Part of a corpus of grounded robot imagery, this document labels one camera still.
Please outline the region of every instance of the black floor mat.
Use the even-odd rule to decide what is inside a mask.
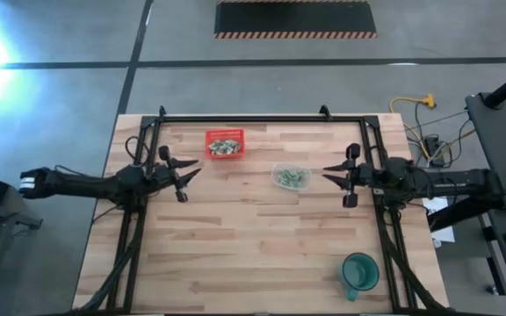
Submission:
[[[374,39],[370,4],[363,1],[222,0],[216,39]]]

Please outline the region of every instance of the clear plastic container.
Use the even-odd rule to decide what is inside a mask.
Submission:
[[[283,162],[274,165],[271,177],[272,181],[281,188],[300,191],[307,189],[309,186],[309,182],[312,178],[312,171],[291,163]]]

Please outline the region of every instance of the mug handle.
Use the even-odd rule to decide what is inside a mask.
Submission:
[[[345,297],[350,300],[351,302],[354,302],[355,300],[357,300],[357,297],[358,297],[358,291],[357,290],[354,290],[354,289],[351,289],[349,288],[347,290],[347,292],[345,293]]]

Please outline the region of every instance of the black metal frame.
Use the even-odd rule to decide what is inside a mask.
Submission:
[[[315,115],[247,115],[247,116],[167,116],[163,107],[160,109],[159,116],[150,117],[145,116],[141,119],[141,127],[139,137],[143,142],[139,142],[135,152],[134,163],[141,163],[143,154],[143,144],[146,142],[148,131],[152,130],[150,141],[150,157],[146,160],[146,172],[149,173],[155,162],[155,153],[157,149],[157,141],[159,139],[159,132],[162,123],[204,123],[204,122],[342,122],[342,123],[356,123],[360,127],[362,135],[362,145],[365,153],[365,159],[368,163],[374,164],[372,157],[372,150],[375,148],[378,152],[379,163],[382,164],[387,158],[387,151],[380,131],[380,123],[377,116],[332,116],[327,106],[323,105],[319,111],[320,114]],[[375,145],[372,146],[370,142],[369,129],[372,130],[375,139]],[[384,220],[384,207],[382,203],[382,194],[379,191],[372,192],[374,201],[374,211],[376,213],[377,225],[380,232],[386,231],[387,226]],[[111,276],[107,277],[107,281],[112,282],[112,286],[108,290],[108,298],[104,310],[75,310],[76,315],[105,315],[105,314],[129,314],[132,309],[134,298],[134,286],[136,282],[138,260],[140,256],[140,247],[143,235],[144,223],[146,220],[146,212],[148,206],[148,198],[141,197],[135,205],[128,206],[125,209],[122,224],[119,234],[119,242],[117,252],[115,255],[115,268],[111,273],[113,280],[108,280]],[[136,228],[134,229],[134,236],[130,243],[128,241],[128,232],[131,224],[133,214],[138,214],[136,220]],[[400,218],[392,214],[392,228],[395,236],[395,247],[399,251],[399,255],[407,264],[407,253],[405,244],[403,242],[403,234],[401,232]],[[394,267],[392,264],[392,256],[388,252],[389,237],[387,234],[379,233],[380,245],[382,248],[382,255],[384,258],[384,268],[388,283],[388,292],[394,312],[401,309],[400,297],[397,291]],[[130,260],[130,267],[127,276],[126,292],[122,307],[117,307],[119,277],[121,270]],[[413,291],[409,280],[404,276],[405,292],[408,298],[408,308],[416,309],[416,296]]]

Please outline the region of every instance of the butcher block tabletop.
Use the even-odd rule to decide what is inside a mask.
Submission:
[[[401,116],[375,115],[388,155],[410,159]],[[106,163],[108,176],[132,162],[124,143],[138,134],[141,117],[119,116]],[[235,128],[245,131],[245,156],[208,159],[205,131]],[[162,124],[159,146],[168,145],[179,160],[199,160],[179,174],[202,171],[185,190],[188,203],[178,203],[172,187],[149,201],[132,312],[391,312],[370,190],[358,189],[358,207],[346,209],[344,191],[322,177],[322,168],[344,161],[344,151],[353,142],[362,142],[357,123]],[[311,169],[309,187],[298,192],[276,186],[271,170],[279,162]],[[112,206],[99,201],[95,216]],[[402,214],[409,265],[433,297],[447,305],[425,212],[409,205]],[[92,226],[74,307],[86,303],[110,273],[121,219],[122,211],[114,210]],[[350,302],[336,271],[337,264],[355,252],[376,261],[379,282]],[[397,268],[395,277],[404,306]]]

